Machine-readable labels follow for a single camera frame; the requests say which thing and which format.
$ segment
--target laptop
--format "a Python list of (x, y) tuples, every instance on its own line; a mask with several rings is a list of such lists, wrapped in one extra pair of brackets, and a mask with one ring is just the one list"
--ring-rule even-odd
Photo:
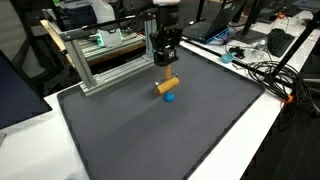
[(226, 30), (229, 22), (239, 12), (246, 0), (233, 0), (225, 4), (212, 23), (196, 22), (183, 29), (182, 35), (203, 44), (209, 43), (214, 37)]
[(298, 0), (292, 5), (297, 6), (301, 9), (320, 10), (320, 0)]

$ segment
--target gray mat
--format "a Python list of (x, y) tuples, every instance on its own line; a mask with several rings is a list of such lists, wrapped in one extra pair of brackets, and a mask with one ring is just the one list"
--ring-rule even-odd
[(264, 92), (262, 86), (179, 48), (176, 100), (154, 93), (154, 67), (87, 98), (79, 87), (58, 95), (91, 179), (186, 179)]

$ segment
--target cylindrical wooden block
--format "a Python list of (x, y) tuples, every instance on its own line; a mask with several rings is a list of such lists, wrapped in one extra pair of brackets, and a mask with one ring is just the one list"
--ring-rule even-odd
[(157, 94), (162, 95), (169, 91), (170, 89), (176, 87), (179, 84), (179, 79), (177, 77), (173, 77), (161, 84), (157, 87)]
[(164, 79), (168, 80), (171, 78), (171, 65), (167, 65), (164, 67)]

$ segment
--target blue ball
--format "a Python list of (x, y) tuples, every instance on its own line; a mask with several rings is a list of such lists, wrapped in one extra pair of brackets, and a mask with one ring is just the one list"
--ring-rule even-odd
[(172, 101), (174, 101), (174, 94), (168, 92), (168, 93), (166, 93), (166, 94), (163, 96), (163, 99), (164, 99), (166, 102), (172, 102)]

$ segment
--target white desk surface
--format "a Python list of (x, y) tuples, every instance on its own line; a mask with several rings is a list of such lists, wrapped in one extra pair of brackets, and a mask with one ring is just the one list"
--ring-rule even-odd
[[(311, 18), (312, 15), (302, 12), (300, 17)], [(286, 26), (280, 24), (281, 21), (277, 20), (274, 28), (285, 29)], [(253, 29), (268, 33), (271, 25), (257, 23)], [(288, 27), (288, 33), (294, 36), (298, 36), (303, 30), (304, 26)], [(319, 30), (314, 31), (312, 37), (306, 40), (290, 60), (290, 65), (297, 70), (302, 68), (319, 34)], [(236, 41), (230, 44), (241, 45)], [(236, 70), (231, 64), (223, 64), (218, 57), (206, 51), (185, 42), (181, 42), (181, 45), (246, 76), (245, 70)], [(224, 53), (224, 47), (206, 47)], [(258, 61), (269, 60), (268, 56), (263, 58), (266, 59)], [(0, 148), (1, 180), (88, 179), (56, 96), (57, 94), (53, 94), (45, 98), (53, 111), (1, 131), (7, 133)], [(190, 179), (240, 179), (280, 110), (280, 101), (266, 91), (225, 135)]]

